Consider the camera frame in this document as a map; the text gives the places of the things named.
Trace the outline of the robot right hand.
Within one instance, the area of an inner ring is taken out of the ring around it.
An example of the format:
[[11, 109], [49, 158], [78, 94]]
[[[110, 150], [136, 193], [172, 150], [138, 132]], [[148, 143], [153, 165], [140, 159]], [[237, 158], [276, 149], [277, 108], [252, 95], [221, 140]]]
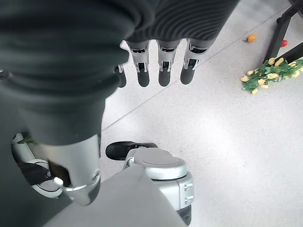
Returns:
[[50, 171], [77, 204], [98, 195], [98, 133], [122, 41], [191, 38], [210, 45], [235, 0], [3, 0], [0, 92], [13, 101]]

